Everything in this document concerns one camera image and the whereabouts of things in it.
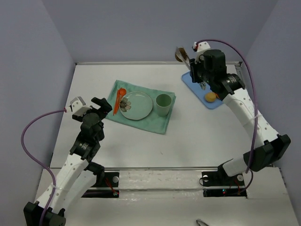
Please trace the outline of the steel serving tongs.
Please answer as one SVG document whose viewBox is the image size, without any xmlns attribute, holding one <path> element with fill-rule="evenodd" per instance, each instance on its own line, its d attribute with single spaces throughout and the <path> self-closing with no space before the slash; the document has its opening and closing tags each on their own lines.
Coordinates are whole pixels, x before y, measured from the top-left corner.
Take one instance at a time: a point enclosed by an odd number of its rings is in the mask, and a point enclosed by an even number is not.
<svg viewBox="0 0 301 226">
<path fill-rule="evenodd" d="M 178 62 L 182 62 L 190 70 L 190 76 L 193 83 L 198 83 L 200 87 L 205 90 L 206 83 L 203 79 L 201 73 L 204 70 L 204 56 L 203 54 L 210 50 L 211 47 L 208 42 L 195 42 L 192 46 L 193 51 L 196 53 L 194 58 L 190 58 L 183 47 L 176 47 L 175 50 L 175 59 Z"/>
</svg>

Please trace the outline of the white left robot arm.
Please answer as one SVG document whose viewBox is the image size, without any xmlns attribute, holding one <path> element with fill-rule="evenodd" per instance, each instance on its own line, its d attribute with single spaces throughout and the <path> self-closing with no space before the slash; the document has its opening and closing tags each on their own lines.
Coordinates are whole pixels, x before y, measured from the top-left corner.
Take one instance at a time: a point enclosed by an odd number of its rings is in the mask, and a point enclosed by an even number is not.
<svg viewBox="0 0 301 226">
<path fill-rule="evenodd" d="M 104 167 L 92 161 L 104 139 L 102 120 L 112 110 L 105 98 L 92 98 L 98 109 L 88 106 L 81 97 L 74 98 L 63 113 L 72 113 L 72 119 L 81 123 L 80 132 L 67 155 L 66 161 L 57 175 L 50 168 L 29 154 L 24 144 L 25 134 L 21 134 L 21 146 L 29 157 L 45 168 L 51 175 L 52 183 L 35 201 L 24 207 L 24 217 L 28 226 L 64 226 L 64 216 L 68 207 L 79 199 L 98 178 L 104 177 Z"/>
</svg>

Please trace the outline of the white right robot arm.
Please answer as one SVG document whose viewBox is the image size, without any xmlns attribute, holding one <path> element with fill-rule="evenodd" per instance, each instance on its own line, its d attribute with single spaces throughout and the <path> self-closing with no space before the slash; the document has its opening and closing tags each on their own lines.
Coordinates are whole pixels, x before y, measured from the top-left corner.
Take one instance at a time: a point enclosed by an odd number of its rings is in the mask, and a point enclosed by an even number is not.
<svg viewBox="0 0 301 226">
<path fill-rule="evenodd" d="M 207 84 L 211 91 L 234 113 L 251 138 L 250 151 L 218 166 L 204 183 L 226 183 L 243 172 L 258 172 L 278 161 L 291 139 L 280 135 L 263 117 L 250 98 L 244 82 L 238 75 L 227 72 L 225 54 L 218 49 L 198 50 L 190 59 L 190 76 L 193 83 Z"/>
</svg>

